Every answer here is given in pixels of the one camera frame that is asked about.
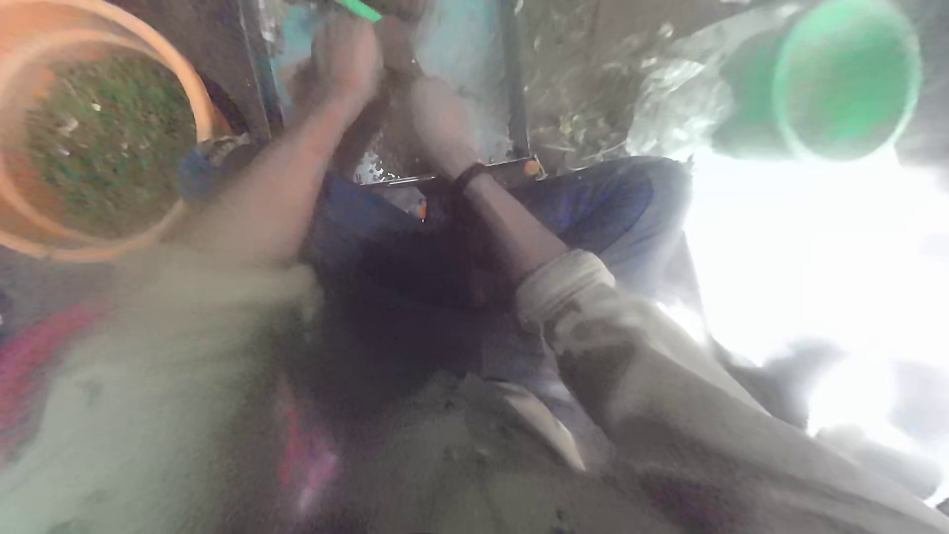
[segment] green handle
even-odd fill
[[[336,0],[336,3],[352,11],[354,15],[368,19],[370,22],[376,22],[382,18],[378,11],[373,10],[360,0]]]

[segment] dark wristband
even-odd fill
[[[484,164],[475,163],[474,165],[468,167],[468,170],[458,175],[458,178],[455,180],[455,183],[452,186],[454,187],[456,193],[463,195],[465,193],[465,189],[468,188],[468,184],[482,174],[491,173],[488,172],[488,167]]]

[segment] green bucket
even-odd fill
[[[885,0],[828,0],[722,68],[737,111],[715,134],[740,158],[848,161],[891,146],[919,98],[916,32]]]

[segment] soil in bucket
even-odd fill
[[[96,238],[146,230],[177,201],[177,162],[195,144],[183,87],[144,54],[52,70],[27,135],[32,165],[62,199],[60,223]]]

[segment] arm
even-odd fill
[[[249,259],[296,258],[329,161],[381,76],[379,44],[369,23],[342,15],[321,37],[316,50],[325,96],[201,214],[187,237],[194,247]]]
[[[477,162],[451,90],[420,80],[413,97],[419,135],[444,174]],[[618,292],[598,258],[568,252],[491,177],[464,195],[523,280],[521,322],[616,444],[622,491],[644,494],[688,532],[949,532],[892,483],[770,417],[668,317]]]
[[[122,260],[111,316],[68,348],[36,438],[0,475],[4,529],[280,530],[274,337],[318,292],[308,267],[275,263],[296,254],[379,57],[363,23],[333,28],[346,54],[323,102],[198,216],[191,246]]]
[[[477,163],[461,99],[436,78],[420,78],[412,85],[416,130],[433,160],[449,180]],[[491,230],[509,278],[523,280],[568,248],[507,190],[484,174],[465,188],[465,197]]]

